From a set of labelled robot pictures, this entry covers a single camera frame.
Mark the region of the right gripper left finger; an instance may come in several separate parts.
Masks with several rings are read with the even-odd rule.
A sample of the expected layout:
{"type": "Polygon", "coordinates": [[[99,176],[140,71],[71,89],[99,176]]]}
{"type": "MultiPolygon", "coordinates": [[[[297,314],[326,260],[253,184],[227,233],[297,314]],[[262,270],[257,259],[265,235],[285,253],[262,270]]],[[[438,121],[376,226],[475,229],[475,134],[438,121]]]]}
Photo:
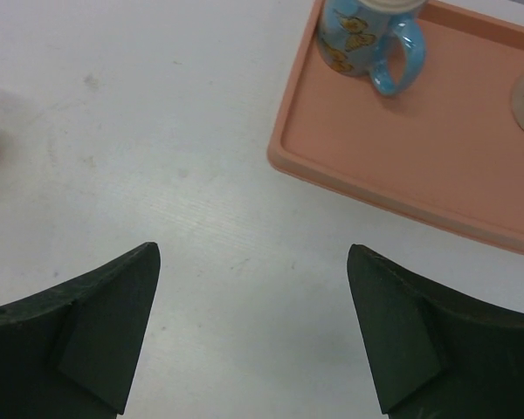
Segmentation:
{"type": "Polygon", "coordinates": [[[0,306],[0,418],[123,414],[160,270],[148,242],[0,306]]]}

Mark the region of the blue-bottom cartoon mug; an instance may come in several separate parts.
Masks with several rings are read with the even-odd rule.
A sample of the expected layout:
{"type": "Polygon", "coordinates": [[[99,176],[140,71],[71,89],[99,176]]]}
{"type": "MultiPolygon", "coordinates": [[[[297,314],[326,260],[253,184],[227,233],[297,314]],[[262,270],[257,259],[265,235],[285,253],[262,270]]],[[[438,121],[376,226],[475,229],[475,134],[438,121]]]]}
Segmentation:
{"type": "Polygon", "coordinates": [[[325,63],[349,77],[368,75],[383,96],[395,96],[420,75],[426,57],[417,16],[425,0],[323,3],[316,27],[325,63]]]}

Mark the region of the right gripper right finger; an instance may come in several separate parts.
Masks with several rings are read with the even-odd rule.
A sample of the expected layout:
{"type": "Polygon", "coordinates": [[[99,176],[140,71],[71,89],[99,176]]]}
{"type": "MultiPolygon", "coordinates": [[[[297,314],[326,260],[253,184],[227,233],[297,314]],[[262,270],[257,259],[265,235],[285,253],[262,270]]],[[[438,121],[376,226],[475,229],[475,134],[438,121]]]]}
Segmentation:
{"type": "Polygon", "coordinates": [[[524,313],[348,253],[349,288],[380,410],[390,418],[524,418],[524,313]]]}

